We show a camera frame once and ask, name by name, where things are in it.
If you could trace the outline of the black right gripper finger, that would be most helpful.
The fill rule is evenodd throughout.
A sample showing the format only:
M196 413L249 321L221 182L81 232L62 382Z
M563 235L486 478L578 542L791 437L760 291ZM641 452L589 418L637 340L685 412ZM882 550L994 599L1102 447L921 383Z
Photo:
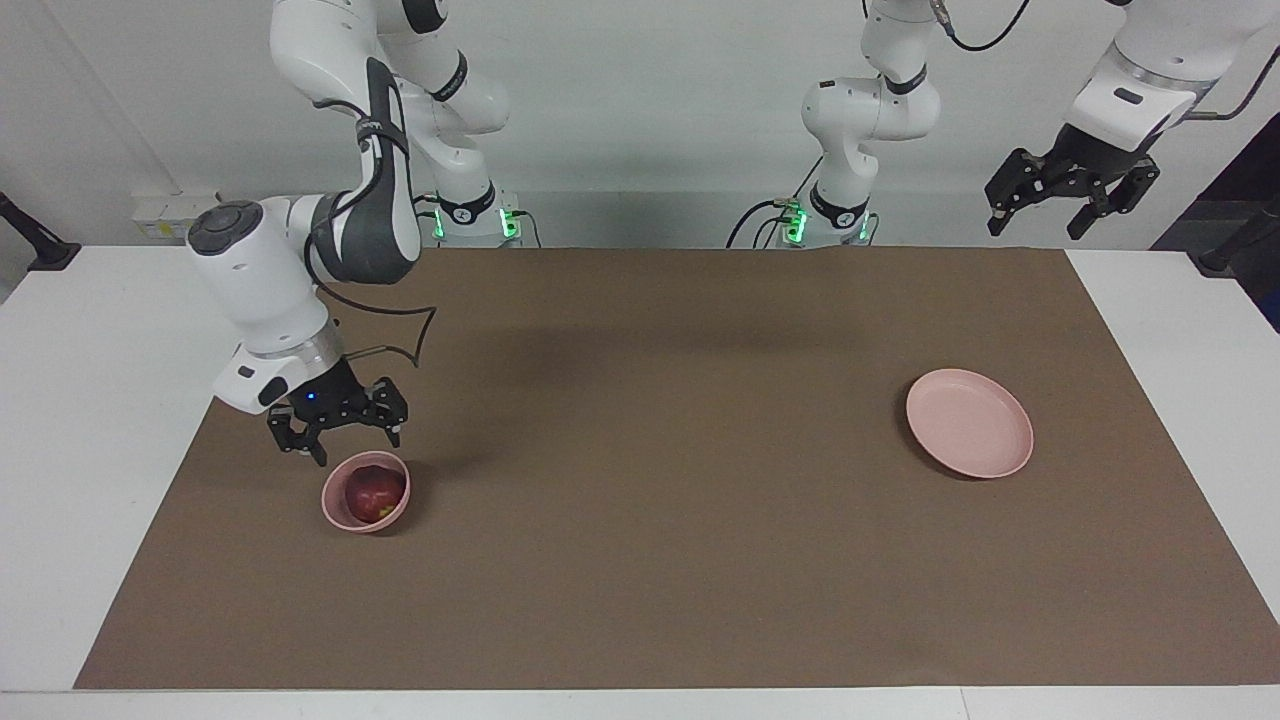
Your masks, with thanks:
M296 415L292 407L270 407L268 410L268 429L276 447L284 454L302 454L311 457L317 466L328 466L328 452L320 442L324 427L319 421L305 421L301 430L294 428Z
M402 425L407 421L410 406L390 377L379 378L365 389L367 405L364 424L380 428L392 448L401 447Z

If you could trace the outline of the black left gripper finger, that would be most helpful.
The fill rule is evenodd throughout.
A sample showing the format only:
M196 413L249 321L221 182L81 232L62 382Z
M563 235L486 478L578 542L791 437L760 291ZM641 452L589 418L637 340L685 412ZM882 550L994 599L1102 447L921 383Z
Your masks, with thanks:
M1068 223L1069 238L1079 241L1097 220L1133 211L1158 176L1160 168L1153 158L1142 158L1126 173L1112 179L1083 168L1073 170L1068 176L1068 187L1078 191L1085 205Z
M989 204L987 229L1000 237L1016 211L1044 201L1050 183L1044 178L1048 160L1027 149L1014 149L986 183Z

